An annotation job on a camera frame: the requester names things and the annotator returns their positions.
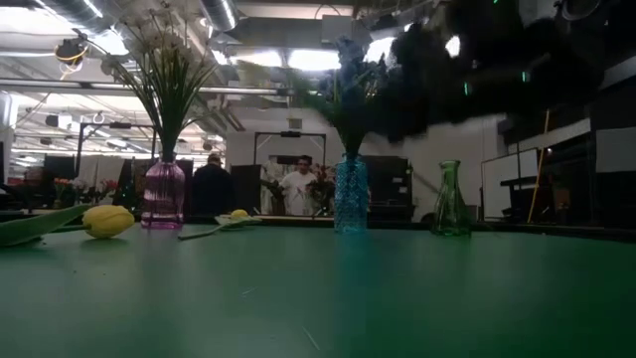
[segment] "vase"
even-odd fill
[[[343,157],[336,165],[334,229],[339,234],[361,234],[367,230],[367,165],[358,154]]]
[[[146,173],[141,226],[179,229],[183,226],[186,175],[174,161],[158,161]]]
[[[445,237],[470,236],[470,216],[459,190],[458,160],[439,163],[442,187],[435,203],[435,220],[431,232]]]

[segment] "ceiling duct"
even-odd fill
[[[34,1],[53,15],[95,35],[103,33],[112,25],[111,19],[104,18],[103,10],[93,4],[95,0]]]
[[[239,10],[233,0],[199,0],[208,23],[215,31],[225,32],[239,23]]]

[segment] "man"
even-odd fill
[[[232,176],[221,167],[217,154],[210,154],[208,165],[197,169],[192,178],[192,199],[196,215],[216,216],[235,208]]]
[[[316,180],[316,176],[309,172],[311,158],[303,155],[298,158],[296,171],[287,174],[280,182],[285,190],[285,201],[288,215],[309,216],[312,215],[307,184]]]

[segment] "tulip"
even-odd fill
[[[130,228],[135,218],[124,207],[101,205],[86,211],[82,222],[92,237],[110,239]]]

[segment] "whiteboard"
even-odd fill
[[[502,210],[510,208],[510,189],[502,187],[501,182],[519,177],[518,163],[521,164],[522,178],[537,176],[537,149],[519,153],[519,160],[515,153],[481,163],[484,219],[503,218]]]

